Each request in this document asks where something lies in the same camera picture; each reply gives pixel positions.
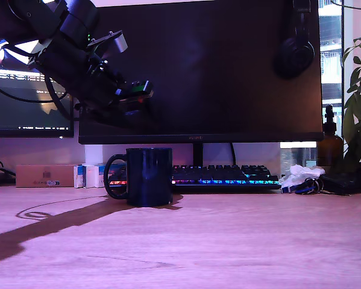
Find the potted plant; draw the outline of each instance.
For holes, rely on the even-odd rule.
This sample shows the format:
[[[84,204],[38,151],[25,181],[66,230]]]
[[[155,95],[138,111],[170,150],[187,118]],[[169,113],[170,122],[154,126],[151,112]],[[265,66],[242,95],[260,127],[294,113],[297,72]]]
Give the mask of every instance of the potted plant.
[[[354,39],[354,46],[347,48],[342,57],[342,64],[355,49],[361,49],[361,38]],[[341,172],[355,172],[361,167],[361,58],[353,57],[356,68],[350,76],[348,93],[352,93],[345,103],[345,115],[343,124],[344,139],[348,144],[348,150],[342,162]]]

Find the white box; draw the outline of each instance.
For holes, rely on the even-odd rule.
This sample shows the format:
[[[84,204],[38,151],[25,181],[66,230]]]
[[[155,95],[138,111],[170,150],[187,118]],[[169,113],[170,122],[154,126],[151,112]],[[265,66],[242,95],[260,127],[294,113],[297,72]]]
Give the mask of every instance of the white box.
[[[112,164],[109,169],[108,177],[112,176],[112,174],[122,169],[123,167],[125,167],[125,164]],[[95,168],[95,187],[103,188],[105,164],[97,164]]]
[[[84,188],[95,188],[96,166],[83,164],[83,185]]]
[[[84,187],[83,165],[74,166],[73,177],[74,177],[74,187],[75,188],[83,188]]]

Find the brown glass bottle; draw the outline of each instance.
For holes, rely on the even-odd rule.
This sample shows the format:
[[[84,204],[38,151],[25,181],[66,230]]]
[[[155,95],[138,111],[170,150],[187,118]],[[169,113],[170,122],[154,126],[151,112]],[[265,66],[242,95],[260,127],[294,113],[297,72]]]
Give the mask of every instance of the brown glass bottle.
[[[331,105],[326,106],[325,118],[324,139],[317,142],[317,166],[323,167],[328,173],[342,158],[344,141],[336,135],[337,127],[333,121],[334,113]]]

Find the computer monitor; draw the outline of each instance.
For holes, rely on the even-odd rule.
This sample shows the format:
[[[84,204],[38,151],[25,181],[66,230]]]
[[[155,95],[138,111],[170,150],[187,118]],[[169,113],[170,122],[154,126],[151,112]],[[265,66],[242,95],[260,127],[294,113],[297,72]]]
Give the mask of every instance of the computer monitor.
[[[100,8],[98,35],[123,30],[128,49],[108,62],[127,81],[154,84],[155,131],[80,122],[82,144],[320,140],[318,2],[308,27],[313,63],[299,77],[274,70],[295,35],[290,0],[214,0]]]
[[[5,40],[0,39],[0,46]],[[36,43],[19,45],[31,52]],[[50,100],[44,83],[44,76],[30,71],[23,57],[9,50],[0,51],[0,88],[19,98],[30,100]],[[53,82],[59,96],[64,88]],[[61,100],[68,111],[72,111],[69,95]],[[73,137],[73,123],[65,119],[53,103],[34,104],[10,99],[0,93],[0,137]]]

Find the mug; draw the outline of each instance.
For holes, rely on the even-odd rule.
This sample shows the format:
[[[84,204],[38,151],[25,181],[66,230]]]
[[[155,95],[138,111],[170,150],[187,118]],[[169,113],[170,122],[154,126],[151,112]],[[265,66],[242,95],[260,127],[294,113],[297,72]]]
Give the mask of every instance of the mug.
[[[127,163],[127,190],[112,191],[108,173],[112,163]],[[159,207],[172,202],[172,149],[127,149],[125,155],[112,156],[104,168],[104,186],[114,199],[126,199],[135,207]]]

